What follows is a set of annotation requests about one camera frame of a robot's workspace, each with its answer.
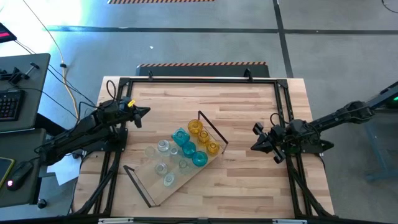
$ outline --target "white paper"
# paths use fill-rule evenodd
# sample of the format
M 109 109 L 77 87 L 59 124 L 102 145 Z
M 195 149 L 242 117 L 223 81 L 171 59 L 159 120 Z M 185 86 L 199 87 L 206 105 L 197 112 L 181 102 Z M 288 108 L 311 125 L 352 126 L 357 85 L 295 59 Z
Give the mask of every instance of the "white paper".
M 74 159 L 72 155 L 64 156 L 61 161 L 48 166 L 47 172 L 54 172 L 58 181 L 58 185 L 62 185 L 79 176 L 80 164 L 80 157 Z

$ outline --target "white cable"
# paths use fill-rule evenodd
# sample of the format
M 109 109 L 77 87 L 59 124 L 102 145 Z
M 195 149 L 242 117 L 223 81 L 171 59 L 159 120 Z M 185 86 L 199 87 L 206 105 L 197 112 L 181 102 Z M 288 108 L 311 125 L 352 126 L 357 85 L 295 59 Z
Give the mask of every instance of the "white cable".
M 29 5 L 25 2 L 25 0 L 22 0 L 25 5 L 29 8 L 29 10 L 33 13 L 33 15 L 36 17 L 36 19 L 41 23 L 41 25 L 44 27 L 44 29 L 49 33 L 51 39 L 54 41 L 55 46 L 57 46 L 58 51 L 60 52 L 60 56 L 61 56 L 61 63 L 65 64 L 65 61 L 63 60 L 63 55 L 61 52 L 60 47 L 58 46 L 57 42 L 55 41 L 54 37 L 51 35 L 50 31 L 46 28 L 46 26 L 43 24 L 43 22 L 39 19 L 39 17 L 36 15 L 36 13 L 29 7 Z M 66 68 L 62 67 L 62 77 L 63 77 L 63 82 L 66 83 L 67 82 L 67 72 L 66 72 Z M 79 119 L 79 113 L 77 110 L 77 104 L 76 104 L 76 100 L 75 97 L 73 96 L 72 92 L 70 91 L 69 87 L 67 85 L 65 85 L 65 88 L 67 89 L 70 98 L 72 98 L 73 101 L 73 107 L 75 108 L 75 113 L 76 113 L 76 117 Z
M 32 49 L 30 49 L 28 46 L 24 45 L 23 43 L 19 42 L 18 40 L 14 40 L 17 44 L 19 44 L 21 47 L 28 49 L 28 52 L 36 54 Z

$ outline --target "computer mouse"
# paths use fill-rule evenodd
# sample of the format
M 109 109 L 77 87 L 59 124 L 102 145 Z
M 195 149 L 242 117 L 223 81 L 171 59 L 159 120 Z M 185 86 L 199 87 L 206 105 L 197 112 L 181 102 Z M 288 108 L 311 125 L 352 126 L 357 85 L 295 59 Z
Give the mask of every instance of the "computer mouse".
M 33 166 L 32 162 L 21 162 L 18 164 L 15 171 L 7 179 L 7 189 L 11 191 L 20 189 L 24 185 L 26 177 L 28 177 Z

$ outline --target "clear glass cup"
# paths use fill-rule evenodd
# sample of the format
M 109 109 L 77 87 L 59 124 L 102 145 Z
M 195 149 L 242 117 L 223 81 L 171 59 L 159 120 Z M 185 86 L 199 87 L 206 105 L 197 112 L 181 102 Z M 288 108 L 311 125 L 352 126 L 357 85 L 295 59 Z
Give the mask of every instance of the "clear glass cup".
M 154 148 L 154 147 L 152 147 L 152 146 L 148 146 L 146 149 L 145 149 L 145 151 L 144 151 L 144 153 L 145 153 L 145 155 L 148 157 L 148 158 L 151 158 L 151 159 L 156 159 L 156 158 L 158 158 L 158 153 L 157 153 L 157 151 L 156 151 L 156 149 Z
M 167 165 L 164 162 L 156 164 L 155 172 L 157 175 L 165 175 L 167 173 Z
M 170 155 L 170 143 L 168 140 L 161 140 L 157 144 L 157 150 L 160 152 L 162 156 Z
M 189 174 L 192 171 L 192 168 L 189 162 L 185 159 L 181 159 L 178 163 L 178 168 L 181 174 Z
M 166 187 L 170 187 L 175 182 L 175 174 L 173 172 L 169 172 L 163 178 L 163 185 Z
M 178 146 L 172 146 L 170 148 L 170 160 L 173 163 L 178 163 L 181 159 L 181 150 L 179 149 Z

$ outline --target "blue glass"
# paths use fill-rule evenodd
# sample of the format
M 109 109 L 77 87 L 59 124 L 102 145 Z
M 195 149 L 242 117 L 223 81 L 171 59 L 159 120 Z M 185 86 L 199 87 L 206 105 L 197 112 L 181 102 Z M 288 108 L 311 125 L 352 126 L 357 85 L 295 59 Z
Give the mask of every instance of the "blue glass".
M 201 167 L 207 163 L 207 155 L 204 152 L 195 152 L 192 157 L 192 162 L 195 166 Z
M 190 138 L 191 136 L 187 132 L 185 132 L 185 130 L 182 128 L 176 130 L 172 135 L 172 139 L 180 147 L 182 147 L 185 143 L 189 142 Z
M 193 142 L 187 142 L 182 146 L 182 151 L 186 158 L 192 158 L 193 154 L 197 151 L 197 146 Z

